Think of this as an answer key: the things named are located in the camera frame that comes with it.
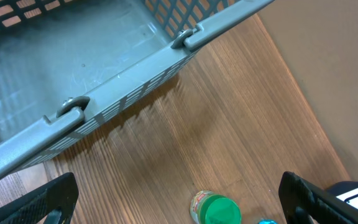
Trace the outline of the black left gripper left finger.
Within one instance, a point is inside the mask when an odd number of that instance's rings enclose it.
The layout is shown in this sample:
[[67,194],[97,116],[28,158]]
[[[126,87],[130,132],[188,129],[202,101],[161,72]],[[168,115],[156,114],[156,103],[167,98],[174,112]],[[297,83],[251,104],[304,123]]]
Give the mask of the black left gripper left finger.
[[79,191],[67,172],[0,208],[0,223],[70,223]]

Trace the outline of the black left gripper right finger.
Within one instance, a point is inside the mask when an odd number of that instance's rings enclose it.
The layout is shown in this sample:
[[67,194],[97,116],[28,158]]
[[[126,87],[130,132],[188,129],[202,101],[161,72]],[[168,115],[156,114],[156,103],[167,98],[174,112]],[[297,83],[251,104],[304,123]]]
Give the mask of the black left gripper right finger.
[[283,173],[278,195],[287,223],[358,223],[358,209],[293,172]]

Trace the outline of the blue mouthwash bottle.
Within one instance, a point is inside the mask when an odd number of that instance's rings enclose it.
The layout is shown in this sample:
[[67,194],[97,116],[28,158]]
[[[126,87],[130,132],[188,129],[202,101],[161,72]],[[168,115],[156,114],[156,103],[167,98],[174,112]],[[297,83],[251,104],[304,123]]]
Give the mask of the blue mouthwash bottle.
[[271,219],[263,219],[259,221],[257,224],[277,224],[277,222]]

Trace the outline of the green lid jar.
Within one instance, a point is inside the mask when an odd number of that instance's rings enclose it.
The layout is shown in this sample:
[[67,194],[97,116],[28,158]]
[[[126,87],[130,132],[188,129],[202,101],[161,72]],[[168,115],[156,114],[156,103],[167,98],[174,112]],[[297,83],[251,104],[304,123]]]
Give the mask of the green lid jar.
[[240,224],[242,219],[235,201],[209,190],[202,190],[192,198],[190,215],[197,224]]

